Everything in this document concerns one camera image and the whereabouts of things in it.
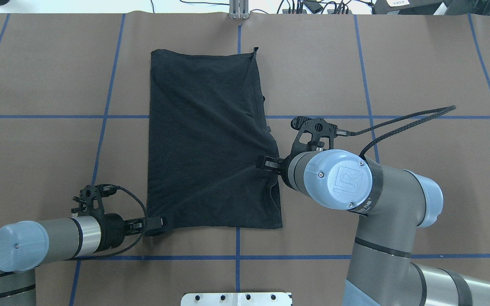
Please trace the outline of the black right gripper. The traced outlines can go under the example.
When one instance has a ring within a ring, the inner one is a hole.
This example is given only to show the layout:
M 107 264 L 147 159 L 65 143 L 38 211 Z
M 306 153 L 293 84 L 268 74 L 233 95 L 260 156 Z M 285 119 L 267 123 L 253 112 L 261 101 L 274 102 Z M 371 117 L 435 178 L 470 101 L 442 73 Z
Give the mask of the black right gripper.
M 296 116 L 291 121 L 291 127 L 298 131 L 292 143 L 290 154 L 286 158 L 257 156 L 257 169 L 284 174 L 288 172 L 292 159 L 300 153 L 314 152 L 318 148 L 326 150 L 334 149 L 334 141 L 337 137 L 347 137 L 350 132 L 338 128 L 337 125 L 328 123 L 324 118 L 309 118 L 307 116 Z

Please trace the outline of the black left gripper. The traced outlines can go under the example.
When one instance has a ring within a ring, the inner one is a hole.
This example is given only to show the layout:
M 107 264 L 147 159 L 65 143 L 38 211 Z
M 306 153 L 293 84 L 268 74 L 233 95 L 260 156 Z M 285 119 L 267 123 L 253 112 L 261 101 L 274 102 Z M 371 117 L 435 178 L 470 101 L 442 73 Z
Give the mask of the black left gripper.
M 85 251 L 105 251 L 122 244 L 125 237 L 124 219 L 116 213 L 105 213 L 103 198 L 112 196 L 117 187 L 112 184 L 87 185 L 73 200 L 79 207 L 73 208 L 73 219 L 78 221 L 83 234 Z M 167 219 L 161 216 L 126 220 L 126 236 L 156 236 L 168 231 Z

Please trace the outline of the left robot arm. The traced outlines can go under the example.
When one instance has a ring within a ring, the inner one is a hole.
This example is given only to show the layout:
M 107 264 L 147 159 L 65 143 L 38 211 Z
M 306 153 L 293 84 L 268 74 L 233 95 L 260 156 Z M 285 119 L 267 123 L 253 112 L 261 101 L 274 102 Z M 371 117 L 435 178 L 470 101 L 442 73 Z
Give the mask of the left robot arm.
M 73 200 L 71 217 L 20 221 L 0 228 L 0 306 L 35 306 L 35 269 L 63 260 L 98 259 L 127 236 L 141 239 L 166 224 L 161 216 L 124 220 L 105 213 L 103 198 L 127 189 L 114 184 L 87 185 Z

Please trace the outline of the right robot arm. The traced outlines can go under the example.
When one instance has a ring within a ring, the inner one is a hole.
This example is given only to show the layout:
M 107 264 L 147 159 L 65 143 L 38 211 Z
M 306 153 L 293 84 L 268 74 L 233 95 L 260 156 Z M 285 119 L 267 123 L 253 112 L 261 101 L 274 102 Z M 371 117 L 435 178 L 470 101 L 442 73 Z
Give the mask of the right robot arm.
M 335 149 L 336 137 L 359 133 L 323 118 L 297 116 L 291 127 L 298 130 L 291 153 L 260 155 L 256 167 L 323 207 L 359 215 L 344 306 L 490 306 L 490 282 L 411 261 L 417 229 L 443 211 L 436 182 Z

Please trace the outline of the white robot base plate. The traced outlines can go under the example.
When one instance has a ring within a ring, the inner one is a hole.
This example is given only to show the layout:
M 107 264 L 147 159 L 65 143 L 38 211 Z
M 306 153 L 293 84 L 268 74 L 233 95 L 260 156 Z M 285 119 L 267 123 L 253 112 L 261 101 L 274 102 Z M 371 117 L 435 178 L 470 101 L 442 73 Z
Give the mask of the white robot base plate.
M 181 306 L 292 306 L 287 292 L 218 292 L 183 295 Z

